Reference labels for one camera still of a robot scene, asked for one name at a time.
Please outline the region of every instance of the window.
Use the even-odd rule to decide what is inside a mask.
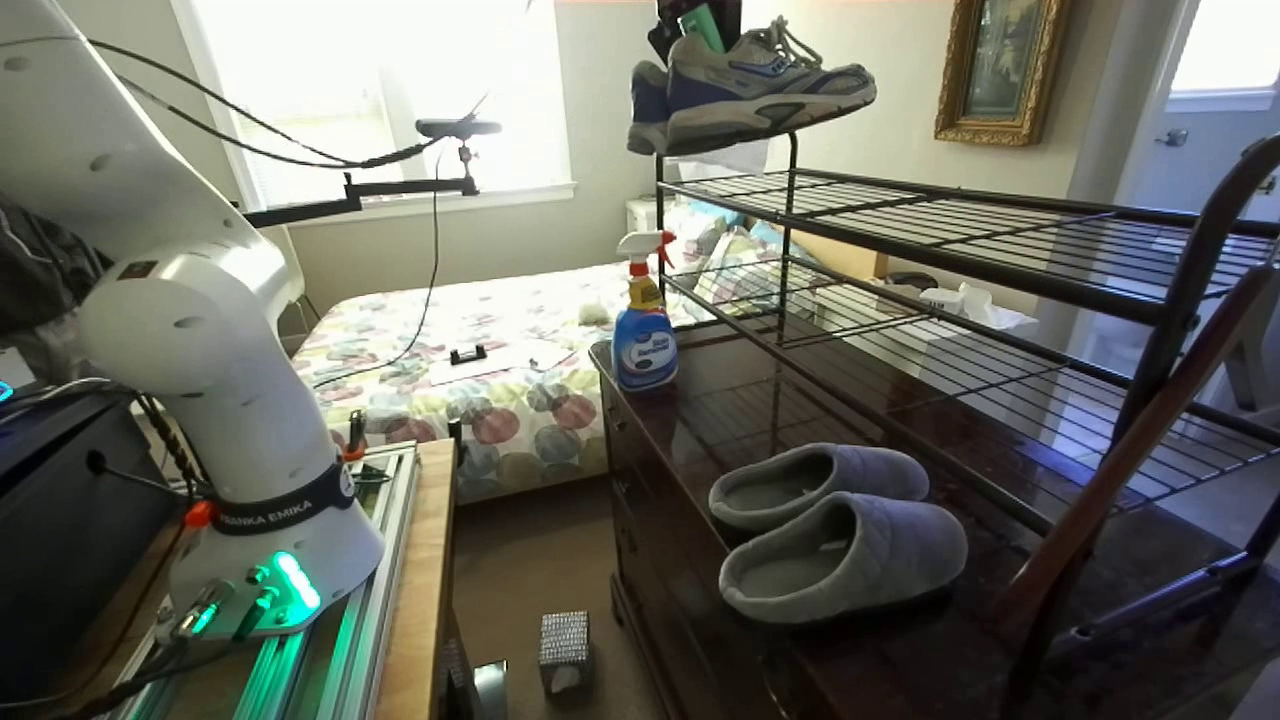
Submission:
[[[1280,86],[1275,28],[1275,0],[1198,0],[1172,96],[1273,96]]]
[[[344,160],[418,143],[415,121],[494,121],[471,139],[480,192],[568,185],[553,0],[177,0],[199,82]],[[243,143],[305,157],[217,110]],[[233,149],[249,210],[334,202],[341,172]],[[459,175],[453,139],[355,181]]]

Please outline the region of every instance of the picture frame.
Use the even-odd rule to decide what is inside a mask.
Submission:
[[[1072,0],[954,0],[935,136],[1034,143]]]

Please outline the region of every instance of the gray sneaker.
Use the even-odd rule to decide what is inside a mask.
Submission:
[[[824,60],[800,44],[782,20],[744,31],[722,55],[695,37],[679,37],[670,44],[668,72],[668,126],[679,133],[734,133],[759,121],[766,133],[788,133],[874,100],[868,68],[824,68]]]
[[[765,136],[766,116],[733,116],[722,126],[674,126],[670,127],[670,75],[640,60],[632,68],[632,127],[629,127],[629,151],[635,157],[663,157],[668,149],[689,151],[712,151],[740,136]]]

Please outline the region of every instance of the wooden dresser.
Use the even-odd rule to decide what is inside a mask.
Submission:
[[[966,571],[943,601],[870,611],[826,629],[775,634],[734,618],[714,591],[733,547],[708,520],[708,488],[722,468],[802,441],[898,445],[870,420],[830,404],[788,365],[718,325],[679,334],[679,380],[623,397],[602,374],[613,513],[614,513],[614,621],[640,644],[668,717],[1214,717],[1235,703],[1255,669],[1280,650],[1280,585],[1261,571],[1244,591],[1210,591],[1194,621],[1137,618],[1103,644],[1008,650],[989,611],[1008,576],[1034,547],[1034,532],[966,493],[943,466],[933,500],[966,529]],[[1051,460],[1013,453],[1008,433],[943,397],[898,380],[865,389],[874,407],[898,407],[919,441],[947,435],[1017,478],[1022,495],[1069,485]],[[1222,543],[1184,520],[1131,506],[1094,542],[1058,621],[1092,621],[1169,571],[1194,567]]]

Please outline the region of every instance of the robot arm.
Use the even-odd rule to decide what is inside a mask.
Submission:
[[[0,5],[0,202],[116,259],[81,307],[87,361],[159,397],[209,468],[217,520],[171,567],[177,621],[271,637],[361,589],[378,538],[276,341],[295,277],[50,0]]]

